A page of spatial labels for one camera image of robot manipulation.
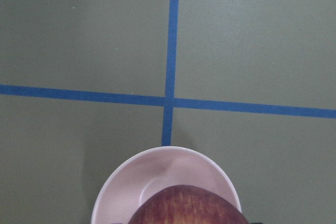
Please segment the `pink bowl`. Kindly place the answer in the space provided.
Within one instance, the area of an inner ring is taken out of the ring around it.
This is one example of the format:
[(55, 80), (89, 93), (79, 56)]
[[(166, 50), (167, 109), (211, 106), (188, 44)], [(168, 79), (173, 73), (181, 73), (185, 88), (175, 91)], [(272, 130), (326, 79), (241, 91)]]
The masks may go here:
[(232, 182), (213, 160), (188, 148), (162, 146), (132, 156), (109, 176), (96, 199), (91, 223), (128, 223), (150, 197), (175, 185), (204, 188), (241, 210)]

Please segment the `red apple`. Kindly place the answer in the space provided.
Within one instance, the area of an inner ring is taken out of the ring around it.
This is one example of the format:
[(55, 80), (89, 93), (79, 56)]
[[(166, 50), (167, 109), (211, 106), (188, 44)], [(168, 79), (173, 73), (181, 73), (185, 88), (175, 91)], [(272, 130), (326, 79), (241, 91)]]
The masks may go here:
[(221, 196), (208, 190), (177, 185), (149, 198), (129, 223), (249, 223)]

